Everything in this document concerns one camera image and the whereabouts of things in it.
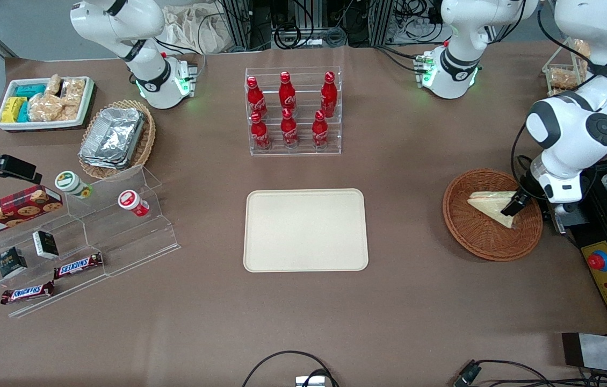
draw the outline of wicker basket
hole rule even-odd
[[[146,121],[144,121],[142,128],[143,132],[139,137],[139,142],[136,143],[136,149],[134,150],[134,156],[132,157],[132,162],[129,164],[129,168],[133,167],[134,165],[146,164],[149,156],[151,156],[151,148],[153,148],[153,142],[156,140],[156,123],[153,121],[151,112],[149,112],[148,108],[142,105],[142,103],[129,100],[111,103],[104,109],[106,108],[134,108],[143,112],[144,115],[146,115]],[[102,111],[103,109],[96,113],[91,122],[89,122],[89,125],[86,128],[86,132],[84,133],[82,144],[86,141],[86,138],[89,132],[91,131],[91,127],[93,126],[93,123],[96,121],[96,118],[98,118],[98,115],[100,115],[100,112]],[[122,171],[122,169],[94,167],[92,165],[86,164],[82,161],[82,159],[80,159],[80,164],[82,165],[82,169],[84,170],[84,172],[86,172],[88,176],[92,176],[99,179],[110,177]]]
[[[468,204],[476,191],[515,191],[515,179],[494,169],[473,169],[454,179],[444,192],[442,211],[451,235],[469,252],[492,261],[511,261],[528,255],[542,236],[537,201],[517,214],[514,228],[500,225]]]

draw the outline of coca-cola bottle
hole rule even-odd
[[[325,113],[325,117],[330,118],[335,115],[337,106],[337,86],[335,85],[335,73],[328,71],[325,73],[325,84],[320,95],[320,108]]]
[[[268,127],[261,121],[261,113],[251,113],[251,137],[254,138],[254,146],[257,149],[270,149],[272,143],[268,136]]]
[[[268,109],[265,105],[265,96],[260,90],[255,76],[249,76],[249,78],[247,78],[247,86],[249,87],[247,99],[249,100],[251,112],[261,113],[261,117],[265,117],[268,113]]]
[[[279,103],[282,108],[292,111],[292,117],[297,116],[297,91],[291,83],[291,76],[286,71],[279,74]]]
[[[292,118],[292,110],[289,108],[282,109],[282,123],[279,125],[282,129],[282,139],[284,146],[289,149],[294,149],[299,146],[299,136],[297,135],[297,123]]]
[[[315,112],[313,146],[316,150],[323,150],[328,147],[328,123],[325,122],[325,113],[322,110]]]

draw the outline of clear acrylic shelf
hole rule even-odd
[[[122,171],[91,184],[92,195],[78,199],[65,195],[66,208],[0,232],[0,253],[19,248],[27,269],[11,278],[0,272],[0,299],[6,289],[23,289],[53,279],[53,269],[102,253],[103,265],[55,280],[52,297],[0,305],[10,317],[22,317],[70,296],[97,282],[134,269],[180,248],[172,224],[164,217],[157,190],[161,182],[142,166]],[[138,192],[150,206],[146,216],[136,216],[117,205],[126,189]],[[60,257],[48,260],[36,255],[32,233],[43,230],[55,238]]]
[[[282,140],[282,130],[279,124],[282,121],[282,107],[279,104],[279,74],[289,71],[291,83],[297,91],[297,123],[299,135],[299,146],[288,149]],[[320,96],[325,73],[335,73],[335,84],[337,87],[337,106],[335,115],[326,118],[328,123],[328,147],[316,150],[313,146],[313,132],[311,127],[315,120],[315,112],[320,109]],[[245,82],[249,76],[255,76],[258,86],[265,96],[268,113],[263,122],[268,127],[272,147],[261,150],[254,145],[250,135],[249,99],[247,93],[249,88]],[[329,67],[303,67],[303,68],[247,68],[244,77],[244,100],[247,108],[247,134],[249,136],[249,149],[251,156],[313,156],[319,154],[341,154],[342,152],[342,73],[339,66]]]

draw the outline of walkers cookie box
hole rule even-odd
[[[0,231],[62,208],[60,195],[35,185],[0,200]]]

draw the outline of table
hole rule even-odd
[[[410,47],[422,52],[427,47]],[[607,333],[607,313],[579,252],[550,227],[528,257],[486,262],[451,237],[445,187],[472,168],[508,170],[510,146],[551,44],[497,44],[471,90],[444,101],[372,49],[210,56],[196,97],[152,110],[147,167],[180,250],[23,319],[0,306],[0,385],[241,385],[284,349],[323,358],[342,385],[445,385],[471,358],[515,360],[548,377],[565,367],[566,331]],[[244,68],[342,66],[343,154],[251,157]],[[94,111],[140,99],[119,60],[8,59],[7,81],[91,76]],[[0,154],[38,165],[44,182],[80,170],[81,131],[8,134]],[[524,135],[520,152],[539,148]],[[0,197],[28,183],[0,181]],[[242,266],[244,209],[256,189],[347,188],[365,196],[370,264],[360,272],[251,274]],[[250,385],[293,385],[314,363],[282,357]],[[488,367],[482,380],[530,377]]]

